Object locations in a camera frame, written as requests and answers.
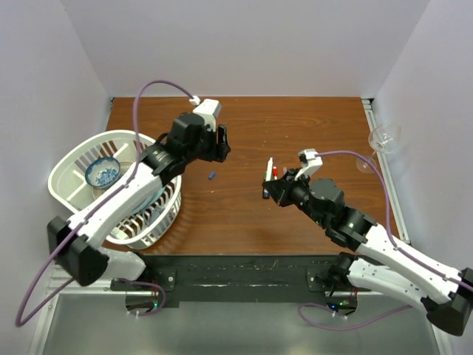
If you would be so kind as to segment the white blue-tipped marker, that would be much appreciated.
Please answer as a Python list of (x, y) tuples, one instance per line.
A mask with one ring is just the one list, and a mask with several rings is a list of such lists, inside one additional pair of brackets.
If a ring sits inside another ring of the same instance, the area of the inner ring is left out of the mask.
[(265, 172), (265, 181), (271, 181), (273, 177), (273, 158), (269, 157)]

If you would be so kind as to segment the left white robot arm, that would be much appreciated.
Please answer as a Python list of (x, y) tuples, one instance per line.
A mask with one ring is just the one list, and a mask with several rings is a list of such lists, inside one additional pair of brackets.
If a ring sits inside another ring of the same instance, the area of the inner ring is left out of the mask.
[(195, 160), (222, 163), (228, 153), (226, 127), (216, 113), (195, 109), (176, 118), (166, 142), (149, 146), (137, 163), (89, 207), (68, 220), (53, 218), (47, 224), (50, 256), (79, 285), (101, 277), (127, 279), (137, 290), (147, 289), (153, 272), (135, 252), (103, 248), (116, 225), (147, 195), (184, 173)]

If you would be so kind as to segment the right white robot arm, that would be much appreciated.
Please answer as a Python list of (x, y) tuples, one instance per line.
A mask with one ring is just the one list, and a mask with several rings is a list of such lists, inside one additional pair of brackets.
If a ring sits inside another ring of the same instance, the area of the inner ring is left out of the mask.
[(442, 331), (464, 334), (472, 312), (470, 268), (444, 265), (393, 237), (387, 227), (348, 206), (331, 179), (296, 179), (295, 174), (292, 169), (262, 186), (278, 206), (296, 206), (335, 244), (351, 250), (331, 267), (332, 287), (380, 292), (418, 309)]

